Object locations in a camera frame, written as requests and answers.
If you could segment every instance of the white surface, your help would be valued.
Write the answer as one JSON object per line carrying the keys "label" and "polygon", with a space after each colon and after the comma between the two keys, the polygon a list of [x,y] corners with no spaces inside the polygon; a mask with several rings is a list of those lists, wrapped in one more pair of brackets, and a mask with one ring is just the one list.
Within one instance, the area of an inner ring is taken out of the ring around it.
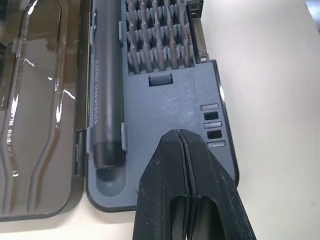
{"label": "white surface", "polygon": [[[204,0],[238,165],[259,240],[320,237],[320,35],[303,0]],[[70,213],[0,223],[1,240],[130,240],[134,212],[103,213],[84,194]]]}

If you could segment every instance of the clear brown lid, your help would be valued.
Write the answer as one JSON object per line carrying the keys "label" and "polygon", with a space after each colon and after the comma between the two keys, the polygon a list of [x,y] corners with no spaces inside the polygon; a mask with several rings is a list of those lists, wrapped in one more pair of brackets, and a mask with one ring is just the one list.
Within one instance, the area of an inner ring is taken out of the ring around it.
{"label": "clear brown lid", "polygon": [[81,1],[24,2],[0,13],[0,220],[54,215],[76,182]]}

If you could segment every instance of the small rectangular hole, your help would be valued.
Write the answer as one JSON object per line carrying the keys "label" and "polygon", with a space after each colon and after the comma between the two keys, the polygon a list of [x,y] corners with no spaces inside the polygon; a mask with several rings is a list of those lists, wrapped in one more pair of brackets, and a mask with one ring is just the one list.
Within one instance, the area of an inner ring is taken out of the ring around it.
{"label": "small rectangular hole", "polygon": [[219,119],[219,115],[217,111],[205,112],[203,115],[204,115],[204,120],[206,121]]}
{"label": "small rectangular hole", "polygon": [[208,136],[208,139],[220,139],[220,138],[222,138],[221,130],[207,131],[206,134]]}
{"label": "small rectangular hole", "polygon": [[149,76],[149,86],[158,87],[173,84],[172,74]]}
{"label": "small rectangular hole", "polygon": [[226,141],[214,141],[214,142],[208,142],[208,148],[219,148],[219,147],[225,147]]}
{"label": "small rectangular hole", "polygon": [[209,104],[209,105],[202,105],[200,106],[201,111],[209,111],[209,110],[215,110],[218,109],[218,104]]}

